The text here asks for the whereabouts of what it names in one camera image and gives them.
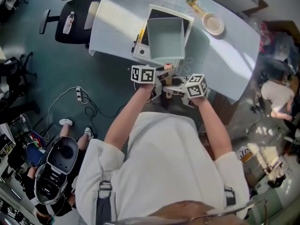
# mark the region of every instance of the light blue box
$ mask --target light blue box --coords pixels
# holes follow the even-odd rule
[[[147,27],[151,59],[185,58],[182,18],[151,18]]]

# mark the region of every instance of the water bottle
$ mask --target water bottle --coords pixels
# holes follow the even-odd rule
[[[71,14],[67,17],[64,30],[62,33],[69,34],[73,21],[74,21],[74,12],[71,12]]]

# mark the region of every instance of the white t-shirt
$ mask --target white t-shirt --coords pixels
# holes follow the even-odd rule
[[[223,208],[224,185],[233,188],[237,204],[249,200],[242,163],[235,153],[213,162],[190,118],[141,113],[130,134],[125,162],[123,158],[114,146],[91,140],[75,192],[76,206],[88,225],[96,224],[99,183],[109,176],[118,220],[147,216],[184,200]],[[240,218],[245,215],[245,211],[238,213]]]
[[[289,99],[294,97],[294,92],[290,88],[272,81],[267,81],[262,86],[261,94],[264,99],[271,101],[271,108],[275,112],[279,112]]]

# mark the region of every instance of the power strip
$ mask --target power strip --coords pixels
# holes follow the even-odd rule
[[[83,98],[82,98],[82,94],[81,94],[81,88],[80,87],[77,87],[76,88],[76,96],[77,96],[77,100],[78,101],[82,101],[83,100]]]

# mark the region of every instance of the hair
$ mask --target hair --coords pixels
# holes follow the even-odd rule
[[[50,215],[41,216],[40,214],[37,213],[37,219],[42,225],[49,225],[51,223],[50,218],[51,218]]]

